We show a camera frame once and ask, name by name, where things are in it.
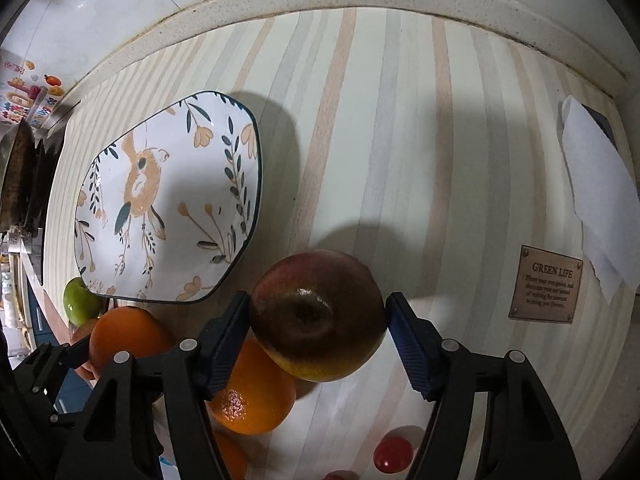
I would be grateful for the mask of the large orange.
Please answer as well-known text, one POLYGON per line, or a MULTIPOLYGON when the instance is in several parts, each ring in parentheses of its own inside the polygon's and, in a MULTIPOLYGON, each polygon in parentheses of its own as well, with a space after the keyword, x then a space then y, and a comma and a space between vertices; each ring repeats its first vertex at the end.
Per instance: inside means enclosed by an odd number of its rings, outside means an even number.
POLYGON ((89 340, 89 361, 100 377, 115 354, 127 351, 136 359, 155 356, 175 345, 175 338, 147 310, 118 307, 102 315, 89 340))

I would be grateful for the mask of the red yellow apple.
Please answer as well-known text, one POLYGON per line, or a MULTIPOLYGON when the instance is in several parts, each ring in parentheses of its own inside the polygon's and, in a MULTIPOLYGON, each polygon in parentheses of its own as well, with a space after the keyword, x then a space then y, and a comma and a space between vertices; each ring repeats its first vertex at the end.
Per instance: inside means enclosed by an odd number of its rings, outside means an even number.
POLYGON ((274 264, 250 294, 252 331, 268 356, 306 382, 335 382, 378 350, 388 326, 369 268, 315 249, 274 264))

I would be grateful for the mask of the red cherry tomato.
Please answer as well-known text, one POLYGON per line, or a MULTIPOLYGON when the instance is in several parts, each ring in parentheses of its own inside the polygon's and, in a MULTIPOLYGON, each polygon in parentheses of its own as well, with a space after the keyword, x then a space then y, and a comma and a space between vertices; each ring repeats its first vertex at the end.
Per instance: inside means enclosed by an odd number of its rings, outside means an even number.
POLYGON ((411 443, 398 436, 383 439, 373 452, 373 463, 383 474, 397 474, 407 469, 413 460, 411 443))

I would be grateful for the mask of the green apple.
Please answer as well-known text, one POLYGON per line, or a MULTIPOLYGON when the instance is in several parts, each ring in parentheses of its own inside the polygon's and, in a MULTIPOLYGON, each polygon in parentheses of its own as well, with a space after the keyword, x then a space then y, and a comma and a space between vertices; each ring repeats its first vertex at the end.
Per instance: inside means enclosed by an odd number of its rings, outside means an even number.
POLYGON ((72 278, 63 292, 63 308, 67 319, 79 327, 103 312, 105 300, 89 290, 82 278, 72 278))

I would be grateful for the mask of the brown Green Life label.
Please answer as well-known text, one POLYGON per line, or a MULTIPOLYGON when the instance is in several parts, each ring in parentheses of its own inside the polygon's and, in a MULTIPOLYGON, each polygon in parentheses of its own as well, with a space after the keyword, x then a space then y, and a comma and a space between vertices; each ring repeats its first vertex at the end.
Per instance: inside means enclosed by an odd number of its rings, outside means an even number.
POLYGON ((509 318, 570 324, 577 308, 582 270, 582 259, 523 245, 509 318))

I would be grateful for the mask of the floral ceramic plate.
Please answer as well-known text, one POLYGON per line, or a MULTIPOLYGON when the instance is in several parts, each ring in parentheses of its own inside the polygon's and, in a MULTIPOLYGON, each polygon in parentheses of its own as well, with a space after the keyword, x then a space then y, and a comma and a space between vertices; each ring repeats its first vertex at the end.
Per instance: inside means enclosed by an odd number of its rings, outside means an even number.
POLYGON ((254 114, 218 91, 186 96, 89 165, 74 219, 80 277, 102 297, 201 301, 250 244, 261 198, 254 114))

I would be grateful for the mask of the white tissue paper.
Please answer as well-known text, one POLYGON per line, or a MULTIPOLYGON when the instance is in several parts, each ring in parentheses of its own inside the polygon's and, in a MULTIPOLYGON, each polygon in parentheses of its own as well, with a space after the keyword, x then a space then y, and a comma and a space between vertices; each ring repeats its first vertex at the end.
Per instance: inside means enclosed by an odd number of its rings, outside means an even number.
POLYGON ((639 287, 639 199, 634 181, 611 140, 574 96, 561 108, 562 147, 584 227, 582 250, 605 300, 620 286, 639 287))

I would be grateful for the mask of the steel wok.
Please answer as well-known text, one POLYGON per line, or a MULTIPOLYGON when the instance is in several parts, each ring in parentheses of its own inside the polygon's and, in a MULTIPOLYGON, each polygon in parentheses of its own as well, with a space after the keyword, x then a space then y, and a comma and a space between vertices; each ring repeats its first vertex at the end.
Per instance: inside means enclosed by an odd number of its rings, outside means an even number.
POLYGON ((22 119, 1 139, 1 232, 20 222, 26 194, 32 184, 35 139, 22 119))

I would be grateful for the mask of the striped table mat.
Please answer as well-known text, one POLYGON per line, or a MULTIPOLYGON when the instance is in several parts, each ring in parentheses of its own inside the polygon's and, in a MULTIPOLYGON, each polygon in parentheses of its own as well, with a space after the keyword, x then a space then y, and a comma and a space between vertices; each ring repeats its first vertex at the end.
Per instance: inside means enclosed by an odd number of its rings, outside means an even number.
POLYGON ((91 159, 203 89, 254 113, 262 206, 221 289, 200 304, 156 306, 163 322, 195 334, 278 259, 309 247, 349 252, 445 336, 499 356, 521 349, 585 456, 582 438, 614 375, 634 291, 605 300, 585 270, 572 322, 515 321, 509 309, 523 245, 582 254, 561 104, 574 96, 602 113, 628 158, 612 99, 528 47, 423 14, 306 11, 206 32, 124 68, 74 110, 44 239, 43 285, 54 302, 76 274, 74 212, 91 159))

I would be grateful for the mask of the black tissue holder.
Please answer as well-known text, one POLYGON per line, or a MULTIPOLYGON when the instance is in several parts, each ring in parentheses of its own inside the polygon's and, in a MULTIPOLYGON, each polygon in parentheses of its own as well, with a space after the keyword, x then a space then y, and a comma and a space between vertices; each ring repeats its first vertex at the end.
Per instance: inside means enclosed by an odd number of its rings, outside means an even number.
POLYGON ((614 146, 614 148, 617 148, 614 132, 610 122, 608 121, 608 118, 606 118, 603 114, 601 114, 597 110, 594 110, 593 108, 591 108, 586 104, 584 104, 584 109, 588 112, 590 117, 596 122, 596 124, 599 126, 599 128, 602 130, 602 132, 605 134, 605 136, 608 138, 608 140, 614 146))

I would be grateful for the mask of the colourful wall sticker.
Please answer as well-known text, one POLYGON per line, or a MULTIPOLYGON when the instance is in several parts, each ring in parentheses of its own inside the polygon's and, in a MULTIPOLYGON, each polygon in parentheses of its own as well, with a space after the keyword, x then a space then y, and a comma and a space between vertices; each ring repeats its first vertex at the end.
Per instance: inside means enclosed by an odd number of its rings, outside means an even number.
POLYGON ((1 50, 1 122, 22 120, 41 128, 65 94, 60 78, 47 75, 31 60, 1 50))

